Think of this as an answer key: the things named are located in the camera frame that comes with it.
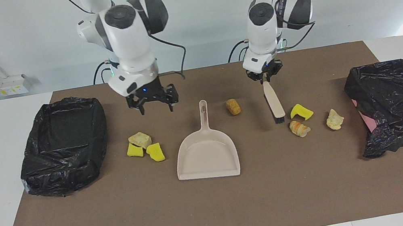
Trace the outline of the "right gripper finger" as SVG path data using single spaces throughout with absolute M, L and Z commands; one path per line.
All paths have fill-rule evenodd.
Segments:
M 166 104 L 168 105 L 170 112 L 173 112 L 174 105 L 179 102 L 177 89 L 174 84 L 171 84 L 167 85 L 167 87 L 165 87 L 164 90 L 165 90 Z
M 128 108 L 137 109 L 142 115 L 144 115 L 145 110 L 143 109 L 144 99 L 138 98 L 136 99 L 135 95 L 130 95 L 126 97 Z

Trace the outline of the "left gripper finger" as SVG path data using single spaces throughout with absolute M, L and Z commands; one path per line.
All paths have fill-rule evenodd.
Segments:
M 271 79 L 272 76 L 275 76 L 281 70 L 282 66 L 283 66 L 282 61 L 268 63 L 267 67 L 268 67 L 269 79 Z
M 256 81 L 259 81 L 260 84 L 263 84 L 263 77 L 262 77 L 262 73 L 255 73 L 252 71 L 246 72 L 246 75 L 251 79 Z

